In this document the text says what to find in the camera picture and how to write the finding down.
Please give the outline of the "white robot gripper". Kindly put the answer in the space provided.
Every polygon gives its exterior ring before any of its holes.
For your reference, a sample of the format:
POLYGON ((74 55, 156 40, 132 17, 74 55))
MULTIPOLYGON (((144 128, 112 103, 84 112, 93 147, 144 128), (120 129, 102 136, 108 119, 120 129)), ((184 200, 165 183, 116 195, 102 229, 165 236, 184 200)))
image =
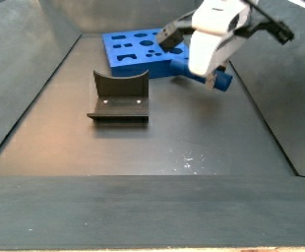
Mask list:
MULTIPOLYGON (((246 23, 248 16, 250 6, 242 0, 203 0, 191 16, 188 63, 195 73, 204 74, 213 69, 226 71, 226 60, 246 41, 232 31, 246 23)), ((208 90, 213 89, 215 79, 216 74, 209 73, 204 80, 208 90)))

